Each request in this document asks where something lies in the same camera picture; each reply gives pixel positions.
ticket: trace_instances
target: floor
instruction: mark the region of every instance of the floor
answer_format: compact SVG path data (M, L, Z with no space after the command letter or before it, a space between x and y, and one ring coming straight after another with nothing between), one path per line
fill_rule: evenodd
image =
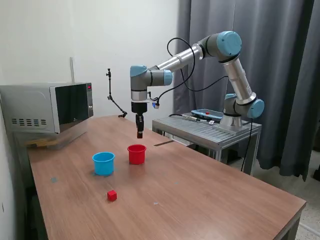
M241 161L236 161L231 166L240 169L241 163ZM263 170L258 161L254 169L254 177L306 200L307 205L302 212L300 222L317 232L320 232L320 181L313 179L311 175L319 167L319 164L320 152L312 151L308 178L305 182L302 177L279 175L277 167ZM320 237L299 226L296 240L320 240Z

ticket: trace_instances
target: gray curtain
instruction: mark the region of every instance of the gray curtain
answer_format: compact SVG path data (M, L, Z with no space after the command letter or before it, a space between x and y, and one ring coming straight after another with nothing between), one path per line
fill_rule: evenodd
M179 37L191 44L226 30L242 39L240 61L265 110L258 160L263 169L280 167L284 176L305 180L319 121L320 1L313 0L181 0ZM179 42L177 51L186 49ZM183 69L187 75L191 66ZM214 58L199 61L188 81L201 89L224 76ZM176 73L175 85L182 82ZM193 109L223 110L226 79L201 92L184 86L174 92L175 113Z

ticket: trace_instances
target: white wall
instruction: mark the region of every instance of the white wall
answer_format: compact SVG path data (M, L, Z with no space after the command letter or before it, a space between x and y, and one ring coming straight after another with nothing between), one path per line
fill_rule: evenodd
M3 82L0 65L0 83ZM2 113L0 114L0 239L15 239L16 215L13 180L9 168L12 161Z
M107 99L105 73L111 68L113 98L134 121L130 66L152 67L166 60L177 21L178 0L1 0L0 85L70 82L74 57L75 80L92 82L94 115L120 114ZM150 89L156 97L168 88ZM152 119L172 111L171 91L161 98L159 110L148 106L145 126L151 128ZM21 187L0 114L0 240L17 239L16 229L23 228Z
M70 12L68 0L1 0L0 62L7 84L70 81Z
M121 112L108 101L107 68L112 96L131 113L130 66L152 67L167 58L167 42L177 36L178 0L75 0L73 2L75 79L92 82L95 116ZM169 87L151 87L152 97ZM161 97L160 109L148 104L145 126L173 111L173 92Z

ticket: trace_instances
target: light blue joint cap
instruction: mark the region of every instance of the light blue joint cap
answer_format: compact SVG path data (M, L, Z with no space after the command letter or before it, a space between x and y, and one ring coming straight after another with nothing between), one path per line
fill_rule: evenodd
M169 86L172 83L173 75L170 70L163 70L163 85Z
M237 96L237 94L235 94L235 93L228 93L228 94L225 95L224 99L231 99L231 98L234 98L236 96Z
M261 99L257 99L251 104L246 116L251 119L256 119L260 117L264 109L265 109L265 102Z
M235 31L223 31L218 34L216 45L224 56L232 57L240 53L242 42Z
M133 65L130 67L130 77L135 77L143 74L147 71L147 67L144 65Z

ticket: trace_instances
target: blue cup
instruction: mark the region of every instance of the blue cup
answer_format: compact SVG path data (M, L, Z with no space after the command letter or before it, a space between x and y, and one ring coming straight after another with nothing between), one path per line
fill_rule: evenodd
M97 175L109 176L114 171L115 155L112 152L98 152L92 156L94 172Z

